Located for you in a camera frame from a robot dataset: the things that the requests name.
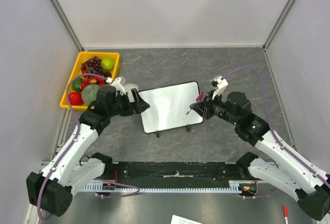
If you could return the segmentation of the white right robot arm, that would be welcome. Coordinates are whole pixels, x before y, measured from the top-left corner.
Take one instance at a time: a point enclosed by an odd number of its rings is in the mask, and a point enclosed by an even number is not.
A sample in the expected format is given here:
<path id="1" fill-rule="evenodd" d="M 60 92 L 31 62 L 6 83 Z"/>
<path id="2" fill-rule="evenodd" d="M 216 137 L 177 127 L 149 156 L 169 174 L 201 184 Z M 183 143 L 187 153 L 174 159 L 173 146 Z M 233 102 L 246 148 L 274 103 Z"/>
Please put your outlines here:
<path id="1" fill-rule="evenodd" d="M 270 125 L 252 112 L 242 92 L 231 92 L 226 101 L 208 94 L 190 108 L 203 119 L 216 116 L 235 127 L 239 138 L 267 154 L 279 167 L 250 152 L 239 159 L 237 176 L 265 181 L 293 198 L 300 209 L 321 221 L 329 213 L 329 174 L 288 145 Z"/>

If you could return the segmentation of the small black framed whiteboard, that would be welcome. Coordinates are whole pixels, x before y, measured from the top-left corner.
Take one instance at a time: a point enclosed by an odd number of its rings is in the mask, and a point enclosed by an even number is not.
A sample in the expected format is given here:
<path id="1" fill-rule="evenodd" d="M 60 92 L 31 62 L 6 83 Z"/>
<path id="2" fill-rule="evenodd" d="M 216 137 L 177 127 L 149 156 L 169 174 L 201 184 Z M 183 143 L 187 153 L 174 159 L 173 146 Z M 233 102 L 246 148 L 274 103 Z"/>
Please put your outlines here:
<path id="1" fill-rule="evenodd" d="M 141 114 L 144 132 L 155 133 L 157 137 L 162 131 L 180 127 L 189 132 L 192 125 L 203 121 L 198 114 L 188 111 L 199 94 L 196 81 L 140 91 L 139 95 L 150 105 Z"/>

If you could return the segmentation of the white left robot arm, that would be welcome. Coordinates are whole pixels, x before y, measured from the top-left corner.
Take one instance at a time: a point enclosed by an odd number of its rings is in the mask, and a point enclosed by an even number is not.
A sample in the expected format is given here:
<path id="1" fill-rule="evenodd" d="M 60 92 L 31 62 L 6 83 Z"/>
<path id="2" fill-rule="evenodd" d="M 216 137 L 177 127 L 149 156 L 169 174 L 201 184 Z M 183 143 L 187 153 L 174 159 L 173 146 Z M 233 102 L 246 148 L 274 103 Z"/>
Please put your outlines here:
<path id="1" fill-rule="evenodd" d="M 112 176 L 112 158 L 101 153 L 76 168 L 87 148 L 97 140 L 111 119 L 141 114 L 150 108 L 136 89 L 127 92 L 124 87 L 105 85 L 98 89 L 95 97 L 77 120 L 72 135 L 59 153 L 39 173 L 31 172 L 26 179 L 30 204 L 36 206 L 42 220 L 46 220 L 43 211 L 58 217 L 63 215 L 73 197 L 92 180 Z"/>

